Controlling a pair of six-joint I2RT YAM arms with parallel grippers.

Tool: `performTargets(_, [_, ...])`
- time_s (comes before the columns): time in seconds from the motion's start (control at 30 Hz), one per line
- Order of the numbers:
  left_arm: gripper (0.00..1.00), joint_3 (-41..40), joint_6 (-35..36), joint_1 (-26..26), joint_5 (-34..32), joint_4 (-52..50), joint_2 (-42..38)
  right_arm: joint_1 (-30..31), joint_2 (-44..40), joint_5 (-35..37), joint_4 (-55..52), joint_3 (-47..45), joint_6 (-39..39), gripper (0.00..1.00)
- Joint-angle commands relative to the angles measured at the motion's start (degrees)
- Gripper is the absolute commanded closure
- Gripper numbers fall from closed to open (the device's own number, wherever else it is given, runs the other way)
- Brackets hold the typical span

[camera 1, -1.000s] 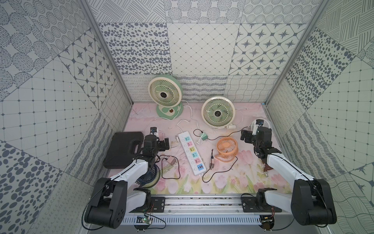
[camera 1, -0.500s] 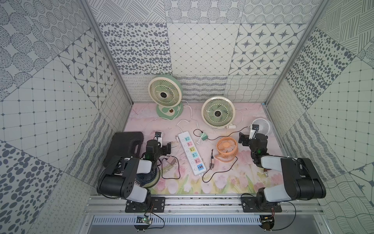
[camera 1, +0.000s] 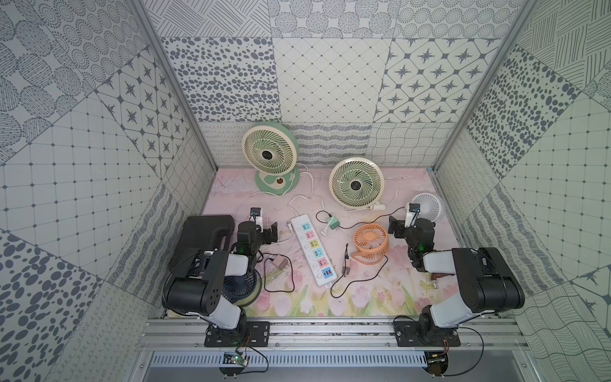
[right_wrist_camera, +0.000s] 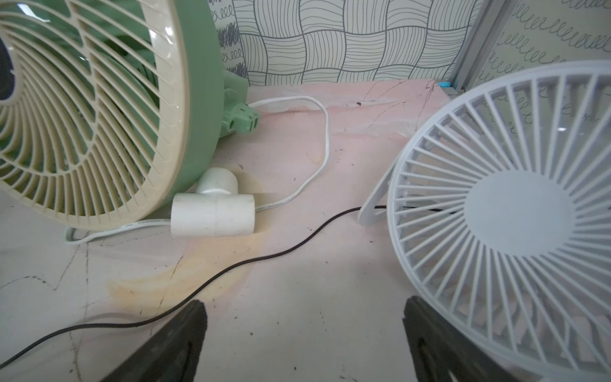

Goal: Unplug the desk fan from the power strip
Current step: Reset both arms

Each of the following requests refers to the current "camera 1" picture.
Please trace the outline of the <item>pink usb adapter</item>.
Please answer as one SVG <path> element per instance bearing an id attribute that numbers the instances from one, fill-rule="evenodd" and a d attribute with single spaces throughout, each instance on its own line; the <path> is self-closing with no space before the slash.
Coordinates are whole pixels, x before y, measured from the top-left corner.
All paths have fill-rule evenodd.
<path id="1" fill-rule="evenodd" d="M 272 264 L 278 270 L 283 270 L 289 264 L 289 259 L 287 259 L 286 256 L 276 256 Z"/>

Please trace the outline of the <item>white power strip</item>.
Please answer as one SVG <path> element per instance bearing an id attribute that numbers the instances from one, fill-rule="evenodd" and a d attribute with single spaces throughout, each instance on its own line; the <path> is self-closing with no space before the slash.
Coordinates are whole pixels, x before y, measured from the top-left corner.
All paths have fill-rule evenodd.
<path id="1" fill-rule="evenodd" d="M 314 224 L 304 214 L 291 219 L 291 227 L 296 234 L 300 248 L 319 287 L 331 287 L 338 279 L 329 256 L 324 249 Z"/>

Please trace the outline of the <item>green usb adapter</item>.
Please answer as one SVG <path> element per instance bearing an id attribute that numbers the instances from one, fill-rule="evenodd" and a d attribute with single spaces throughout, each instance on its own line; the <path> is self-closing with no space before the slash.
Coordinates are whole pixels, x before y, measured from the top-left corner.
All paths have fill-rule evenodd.
<path id="1" fill-rule="evenodd" d="M 335 216 L 330 216 L 327 220 L 327 227 L 331 230 L 337 229 L 340 226 L 339 220 Z"/>

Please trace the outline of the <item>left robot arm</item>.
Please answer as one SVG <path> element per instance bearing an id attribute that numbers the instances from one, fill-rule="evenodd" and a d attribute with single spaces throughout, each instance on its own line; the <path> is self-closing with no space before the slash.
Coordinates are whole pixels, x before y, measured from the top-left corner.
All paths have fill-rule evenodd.
<path id="1" fill-rule="evenodd" d="M 239 302 L 259 293 L 262 246 L 278 242 L 278 224 L 235 223 L 230 215 L 190 216 L 183 225 L 162 287 L 162 305 L 206 321 L 223 334 L 243 334 Z"/>

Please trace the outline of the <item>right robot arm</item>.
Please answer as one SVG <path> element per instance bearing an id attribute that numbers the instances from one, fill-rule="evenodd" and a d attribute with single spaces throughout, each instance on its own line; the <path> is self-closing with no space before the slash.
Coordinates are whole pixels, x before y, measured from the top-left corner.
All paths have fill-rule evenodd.
<path id="1" fill-rule="evenodd" d="M 523 307 L 525 292 L 496 248 L 434 248 L 435 223 L 413 217 L 389 218 L 388 233 L 404 239 L 412 266 L 430 275 L 454 275 L 458 292 L 447 300 L 424 307 L 418 317 L 421 335 L 455 329 L 480 315 Z"/>

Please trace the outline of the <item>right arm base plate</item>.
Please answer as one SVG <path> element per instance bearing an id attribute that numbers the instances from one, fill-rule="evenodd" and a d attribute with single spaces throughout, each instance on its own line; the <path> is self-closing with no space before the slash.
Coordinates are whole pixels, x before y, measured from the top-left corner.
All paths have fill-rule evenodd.
<path id="1" fill-rule="evenodd" d="M 458 332 L 454 328 L 430 326 L 423 329 L 419 323 L 399 320 L 392 323 L 398 347 L 459 347 Z"/>

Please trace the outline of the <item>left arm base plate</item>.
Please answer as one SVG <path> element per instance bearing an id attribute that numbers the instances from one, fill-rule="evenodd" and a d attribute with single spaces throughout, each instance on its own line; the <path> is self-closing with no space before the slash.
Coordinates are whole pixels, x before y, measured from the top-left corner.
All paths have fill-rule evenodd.
<path id="1" fill-rule="evenodd" d="M 235 329 L 208 328 L 204 345 L 206 348 L 267 347 L 269 337 L 270 322 L 246 321 L 239 323 Z"/>

